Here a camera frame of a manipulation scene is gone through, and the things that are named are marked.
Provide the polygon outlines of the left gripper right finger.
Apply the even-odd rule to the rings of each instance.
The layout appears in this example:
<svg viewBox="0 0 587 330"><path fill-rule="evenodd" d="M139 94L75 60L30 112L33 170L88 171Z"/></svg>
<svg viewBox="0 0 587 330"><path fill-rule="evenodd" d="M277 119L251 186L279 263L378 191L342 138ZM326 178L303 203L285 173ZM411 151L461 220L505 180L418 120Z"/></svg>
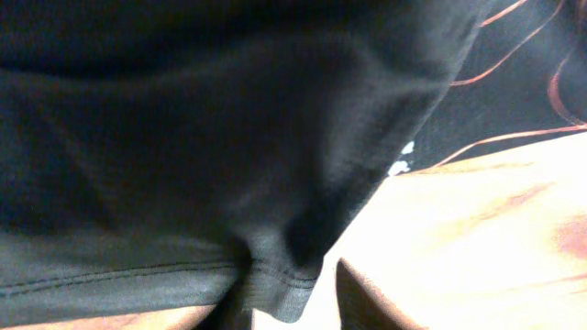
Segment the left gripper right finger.
<svg viewBox="0 0 587 330"><path fill-rule="evenodd" d="M370 291L344 259L337 263L336 293L341 330L424 330L393 303Z"/></svg>

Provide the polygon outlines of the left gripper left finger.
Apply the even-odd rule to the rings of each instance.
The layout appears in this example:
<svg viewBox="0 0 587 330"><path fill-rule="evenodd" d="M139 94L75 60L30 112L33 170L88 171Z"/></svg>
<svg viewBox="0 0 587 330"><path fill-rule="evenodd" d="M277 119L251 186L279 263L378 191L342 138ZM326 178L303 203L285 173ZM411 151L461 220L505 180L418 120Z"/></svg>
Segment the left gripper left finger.
<svg viewBox="0 0 587 330"><path fill-rule="evenodd" d="M238 280L193 330L251 330L252 310L245 307L244 280Z"/></svg>

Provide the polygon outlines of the black orange patterned jersey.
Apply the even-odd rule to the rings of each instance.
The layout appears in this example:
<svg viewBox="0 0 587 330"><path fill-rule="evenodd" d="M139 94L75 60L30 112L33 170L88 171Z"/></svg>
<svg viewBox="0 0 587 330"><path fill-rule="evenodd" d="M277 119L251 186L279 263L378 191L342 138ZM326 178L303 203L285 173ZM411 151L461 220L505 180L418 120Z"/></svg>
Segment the black orange patterned jersey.
<svg viewBox="0 0 587 330"><path fill-rule="evenodd" d="M395 162L586 117L586 4L4 0L1 324L296 321Z"/></svg>

